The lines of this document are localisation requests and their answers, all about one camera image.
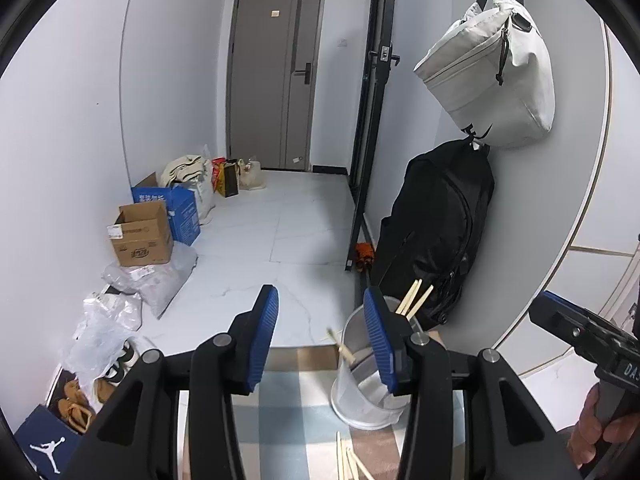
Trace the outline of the white canvas shoulder bag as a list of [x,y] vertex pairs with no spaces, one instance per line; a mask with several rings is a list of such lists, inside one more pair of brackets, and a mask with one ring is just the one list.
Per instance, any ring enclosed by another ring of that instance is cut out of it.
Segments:
[[413,71],[475,144],[520,148],[552,129],[551,58],[524,0],[476,0]]

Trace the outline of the person's right hand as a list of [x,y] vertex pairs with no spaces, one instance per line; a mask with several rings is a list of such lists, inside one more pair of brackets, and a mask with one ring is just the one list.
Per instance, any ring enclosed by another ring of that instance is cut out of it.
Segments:
[[603,426],[596,417],[596,405],[599,401],[599,385],[590,389],[582,407],[577,424],[568,438],[566,449],[577,467],[589,464],[596,456],[596,444],[600,439],[617,444],[627,442],[639,426],[639,414],[634,413],[613,420]]

